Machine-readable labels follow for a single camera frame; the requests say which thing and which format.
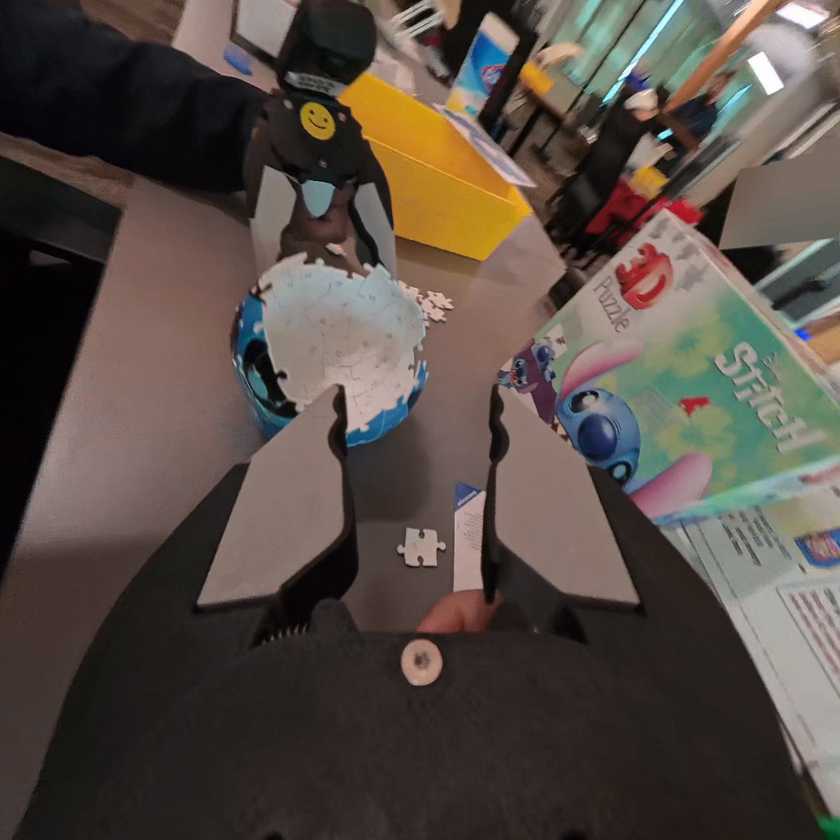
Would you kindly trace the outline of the white plastic bin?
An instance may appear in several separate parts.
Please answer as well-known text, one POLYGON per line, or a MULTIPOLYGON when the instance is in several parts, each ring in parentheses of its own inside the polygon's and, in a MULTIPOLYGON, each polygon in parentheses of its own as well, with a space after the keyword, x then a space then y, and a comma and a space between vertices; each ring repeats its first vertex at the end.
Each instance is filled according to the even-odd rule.
POLYGON ((297 1, 237 1, 234 34, 276 56, 297 9, 297 1))

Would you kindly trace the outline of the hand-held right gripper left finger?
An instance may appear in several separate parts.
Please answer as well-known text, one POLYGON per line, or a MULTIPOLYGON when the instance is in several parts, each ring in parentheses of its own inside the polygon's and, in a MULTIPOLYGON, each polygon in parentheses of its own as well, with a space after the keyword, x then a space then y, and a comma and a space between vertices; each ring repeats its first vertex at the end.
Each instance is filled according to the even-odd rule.
POLYGON ((275 602, 310 614, 359 570, 347 406, 331 385, 248 462, 196 606, 275 602))

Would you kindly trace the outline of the colourful puzzle box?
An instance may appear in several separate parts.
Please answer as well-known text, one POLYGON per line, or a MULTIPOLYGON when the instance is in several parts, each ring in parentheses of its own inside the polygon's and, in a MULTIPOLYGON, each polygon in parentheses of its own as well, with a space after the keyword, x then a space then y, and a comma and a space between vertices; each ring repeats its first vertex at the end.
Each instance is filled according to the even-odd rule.
POLYGON ((497 379, 662 525, 838 485, 838 386, 666 209, 497 379))

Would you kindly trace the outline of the person's left forearm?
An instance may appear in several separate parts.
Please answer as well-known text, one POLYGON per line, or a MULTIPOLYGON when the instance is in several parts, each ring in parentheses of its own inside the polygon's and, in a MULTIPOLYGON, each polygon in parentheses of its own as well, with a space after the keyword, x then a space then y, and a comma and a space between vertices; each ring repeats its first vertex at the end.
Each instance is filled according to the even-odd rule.
POLYGON ((45 2, 1 3, 1 131, 187 189, 238 193, 267 93, 45 2))

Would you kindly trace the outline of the white blue wipes canister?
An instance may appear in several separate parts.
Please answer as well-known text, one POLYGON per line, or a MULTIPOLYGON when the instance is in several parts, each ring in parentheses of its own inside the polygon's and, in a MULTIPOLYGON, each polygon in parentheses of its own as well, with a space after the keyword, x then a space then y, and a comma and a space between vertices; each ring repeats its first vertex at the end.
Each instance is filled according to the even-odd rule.
POLYGON ((516 32, 499 16, 488 12, 449 89, 445 108, 476 123, 518 43, 516 32))

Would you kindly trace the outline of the person's right hand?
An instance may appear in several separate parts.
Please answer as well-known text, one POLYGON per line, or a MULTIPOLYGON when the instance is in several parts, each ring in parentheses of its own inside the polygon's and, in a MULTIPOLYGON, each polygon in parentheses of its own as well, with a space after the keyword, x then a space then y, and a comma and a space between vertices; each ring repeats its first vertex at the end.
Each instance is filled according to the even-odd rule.
POLYGON ((457 591, 436 601, 416 627, 420 635, 483 633, 488 629, 501 598, 488 602, 482 590, 457 591))

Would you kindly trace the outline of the black office chair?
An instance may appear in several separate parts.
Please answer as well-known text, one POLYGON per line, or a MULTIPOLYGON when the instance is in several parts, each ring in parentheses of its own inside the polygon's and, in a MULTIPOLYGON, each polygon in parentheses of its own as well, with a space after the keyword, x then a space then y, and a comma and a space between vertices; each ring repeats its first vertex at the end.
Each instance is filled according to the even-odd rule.
POLYGON ((642 138, 660 129, 657 112, 615 106, 597 139, 560 188, 558 206, 544 229, 557 246, 570 245, 600 212, 642 138))

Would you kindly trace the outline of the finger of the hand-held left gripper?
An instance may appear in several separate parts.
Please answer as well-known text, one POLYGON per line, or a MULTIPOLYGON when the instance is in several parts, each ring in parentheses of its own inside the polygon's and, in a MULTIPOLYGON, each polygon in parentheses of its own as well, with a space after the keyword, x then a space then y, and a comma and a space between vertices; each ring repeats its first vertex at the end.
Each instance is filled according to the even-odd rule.
POLYGON ((279 261, 281 236, 293 215, 293 185, 282 171, 264 166, 255 211, 251 217, 251 239, 257 277, 279 261))
POLYGON ((392 198, 385 178, 358 185, 348 205, 355 253, 362 266, 383 267, 398 280, 392 198))

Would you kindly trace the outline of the blue puzzle ball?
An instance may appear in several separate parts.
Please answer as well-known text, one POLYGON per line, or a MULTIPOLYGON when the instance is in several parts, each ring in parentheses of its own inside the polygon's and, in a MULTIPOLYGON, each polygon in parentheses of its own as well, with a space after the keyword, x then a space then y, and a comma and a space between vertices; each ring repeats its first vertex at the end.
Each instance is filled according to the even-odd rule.
POLYGON ((420 304, 383 266, 358 274, 300 253, 248 291, 229 349, 264 438, 340 385, 354 447, 390 433, 417 403, 427 382, 426 331, 420 304))

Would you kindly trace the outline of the yellow plastic bin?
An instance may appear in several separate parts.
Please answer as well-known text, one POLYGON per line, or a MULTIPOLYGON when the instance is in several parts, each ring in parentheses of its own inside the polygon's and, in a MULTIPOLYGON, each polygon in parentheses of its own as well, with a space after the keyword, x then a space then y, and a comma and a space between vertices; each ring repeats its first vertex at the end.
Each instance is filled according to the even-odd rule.
POLYGON ((369 72, 340 100, 384 171, 397 237, 483 261, 532 213, 435 108, 369 72))

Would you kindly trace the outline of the loose white puzzle piece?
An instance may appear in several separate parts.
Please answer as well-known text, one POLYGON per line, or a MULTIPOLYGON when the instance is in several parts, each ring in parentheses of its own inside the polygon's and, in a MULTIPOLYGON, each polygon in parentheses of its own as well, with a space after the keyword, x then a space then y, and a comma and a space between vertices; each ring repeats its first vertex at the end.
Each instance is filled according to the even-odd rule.
POLYGON ((395 551, 409 568, 436 568, 438 555, 446 551, 446 544, 435 530, 406 528, 403 541, 395 551))

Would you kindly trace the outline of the white instruction sheet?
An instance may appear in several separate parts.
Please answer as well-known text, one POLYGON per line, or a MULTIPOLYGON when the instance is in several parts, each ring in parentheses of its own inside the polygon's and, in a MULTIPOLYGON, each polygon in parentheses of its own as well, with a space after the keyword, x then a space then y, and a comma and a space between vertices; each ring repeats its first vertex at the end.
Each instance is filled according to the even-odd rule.
MULTIPOLYGON (((483 517, 487 494, 483 489, 463 482, 455 483, 454 537, 448 545, 453 560, 453 592, 477 591, 482 588, 480 550, 483 517)), ((817 759, 815 749, 806 745, 804 724, 795 723, 795 715, 788 706, 783 714, 782 729, 785 744, 794 769, 812 790, 810 797, 819 813, 838 821, 839 764, 838 752, 817 759)))

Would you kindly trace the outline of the black power station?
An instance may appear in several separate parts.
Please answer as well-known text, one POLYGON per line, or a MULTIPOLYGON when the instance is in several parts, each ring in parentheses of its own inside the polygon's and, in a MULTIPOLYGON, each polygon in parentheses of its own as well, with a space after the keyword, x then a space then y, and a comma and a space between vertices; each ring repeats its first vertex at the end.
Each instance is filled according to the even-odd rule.
POLYGON ((568 267, 547 292, 554 312, 559 312, 585 286, 589 277, 580 269, 568 267))

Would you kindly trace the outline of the pile of white puzzle pieces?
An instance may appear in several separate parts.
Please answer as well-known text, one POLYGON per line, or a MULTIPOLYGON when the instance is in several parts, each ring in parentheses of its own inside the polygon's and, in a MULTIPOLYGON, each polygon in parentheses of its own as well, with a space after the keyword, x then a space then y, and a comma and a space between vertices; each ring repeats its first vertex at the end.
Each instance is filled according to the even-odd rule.
POLYGON ((428 290, 423 293, 418 288, 408 286, 401 280, 399 280, 397 284, 402 289, 403 293, 407 297, 413 299, 416 305, 421 309, 424 324, 426 326, 433 322, 446 322, 447 313, 455 309, 452 300, 439 291, 428 290))

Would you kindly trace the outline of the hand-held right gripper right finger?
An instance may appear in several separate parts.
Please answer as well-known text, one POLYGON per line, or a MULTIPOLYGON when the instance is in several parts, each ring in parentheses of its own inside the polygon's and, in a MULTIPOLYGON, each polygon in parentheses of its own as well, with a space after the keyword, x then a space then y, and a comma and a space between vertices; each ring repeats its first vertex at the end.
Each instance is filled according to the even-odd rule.
POLYGON ((480 571, 488 602, 524 611, 640 606, 591 472, 508 389, 492 387, 480 571))

